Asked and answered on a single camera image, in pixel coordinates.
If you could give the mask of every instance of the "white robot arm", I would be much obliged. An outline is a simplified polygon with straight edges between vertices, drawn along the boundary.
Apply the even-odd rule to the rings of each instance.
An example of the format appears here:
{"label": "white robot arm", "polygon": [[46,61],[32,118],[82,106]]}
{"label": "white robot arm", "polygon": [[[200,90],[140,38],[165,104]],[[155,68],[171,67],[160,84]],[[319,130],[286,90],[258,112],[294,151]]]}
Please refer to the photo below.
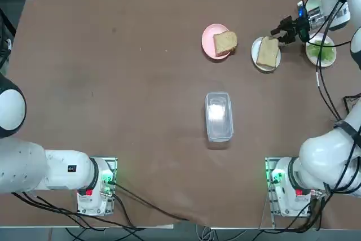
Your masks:
{"label": "white robot arm", "polygon": [[[323,16],[328,17],[338,0],[322,0]],[[361,69],[361,0],[347,0],[338,12],[330,30],[338,30],[351,21],[356,28],[350,44],[350,54]],[[338,189],[351,191],[361,197],[361,101],[344,121],[329,133],[310,138],[301,146],[299,157],[283,157],[272,172],[272,180],[282,216],[297,216],[310,202],[311,189],[324,190],[325,184],[335,188],[354,141],[356,147],[347,171]]]}
{"label": "white robot arm", "polygon": [[44,150],[13,137],[24,123],[21,90],[0,73],[0,194],[33,190],[77,190],[78,212],[113,213],[116,158],[90,158],[73,150]]}

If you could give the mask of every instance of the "clear plastic box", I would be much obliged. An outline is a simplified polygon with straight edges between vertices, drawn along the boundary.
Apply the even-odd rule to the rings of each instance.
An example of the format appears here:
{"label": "clear plastic box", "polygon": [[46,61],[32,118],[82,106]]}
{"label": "clear plastic box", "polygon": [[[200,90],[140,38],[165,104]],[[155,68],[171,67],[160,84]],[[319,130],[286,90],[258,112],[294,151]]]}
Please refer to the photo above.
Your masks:
{"label": "clear plastic box", "polygon": [[233,136],[232,104],[228,93],[208,93],[205,97],[205,121],[210,142],[229,141]]}

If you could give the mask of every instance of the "toast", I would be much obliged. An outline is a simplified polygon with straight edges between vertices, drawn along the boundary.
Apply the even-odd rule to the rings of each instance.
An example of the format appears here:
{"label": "toast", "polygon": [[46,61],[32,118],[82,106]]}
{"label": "toast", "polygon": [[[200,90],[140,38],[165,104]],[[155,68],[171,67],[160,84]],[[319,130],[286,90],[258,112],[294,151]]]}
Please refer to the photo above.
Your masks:
{"label": "toast", "polygon": [[278,40],[273,37],[263,37],[259,47],[257,65],[276,68],[278,54]]}
{"label": "toast", "polygon": [[237,47],[237,36],[232,31],[213,35],[213,40],[216,56],[226,55]]}

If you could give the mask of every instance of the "green salad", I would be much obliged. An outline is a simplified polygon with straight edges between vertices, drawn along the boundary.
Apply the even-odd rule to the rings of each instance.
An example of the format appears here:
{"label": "green salad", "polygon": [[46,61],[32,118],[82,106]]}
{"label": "green salad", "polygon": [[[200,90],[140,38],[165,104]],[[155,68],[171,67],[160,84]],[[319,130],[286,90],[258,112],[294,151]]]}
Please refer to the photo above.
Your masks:
{"label": "green salad", "polygon": [[[318,54],[320,52],[320,46],[317,45],[321,45],[321,41],[315,41],[313,42],[316,45],[308,45],[307,46],[307,52],[311,55],[311,56],[315,56],[316,58],[318,57]],[[322,62],[331,62],[334,58],[334,52],[333,52],[333,48],[332,47],[322,47],[322,52],[321,52],[321,61]]]}

